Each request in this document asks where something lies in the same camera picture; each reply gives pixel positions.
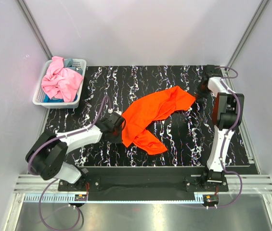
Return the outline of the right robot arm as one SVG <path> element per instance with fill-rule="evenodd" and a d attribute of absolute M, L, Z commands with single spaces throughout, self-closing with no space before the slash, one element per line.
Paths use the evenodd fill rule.
<path fill-rule="evenodd" d="M 226 155 L 235 129 L 242 122 L 245 100 L 243 94 L 236 93 L 224 82 L 225 79 L 231 79 L 231 77 L 224 77 L 220 69 L 231 70 L 235 73 L 233 78 L 238 77 L 238 72 L 232 68 L 206 65 L 195 95 L 198 103 L 207 98 L 209 94 L 215 97 L 211 116 L 214 125 L 214 140 L 206 169 L 200 179 L 200 186 L 206 191 L 227 184 Z"/>

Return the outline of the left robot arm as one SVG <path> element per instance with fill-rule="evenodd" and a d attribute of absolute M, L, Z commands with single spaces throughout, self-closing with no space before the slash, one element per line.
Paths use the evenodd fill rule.
<path fill-rule="evenodd" d="M 106 141 L 121 143 L 121 134 L 126 120 L 119 112 L 108 118 L 94 120 L 87 127 L 70 132 L 43 132 L 27 153 L 28 172 L 43 180 L 59 180 L 68 190 L 81 191 L 88 187 L 87 171 L 68 164 L 65 156 L 83 146 Z"/>

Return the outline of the orange t shirt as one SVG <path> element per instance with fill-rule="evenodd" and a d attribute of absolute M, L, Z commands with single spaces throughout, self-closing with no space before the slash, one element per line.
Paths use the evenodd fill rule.
<path fill-rule="evenodd" d="M 161 154 L 167 147 L 147 127 L 154 121 L 167 119 L 176 111 L 187 111 L 195 97 L 175 86 L 146 95 L 134 101 L 122 114 L 126 125 L 122 131 L 125 147 L 134 144 L 149 155 Z"/>

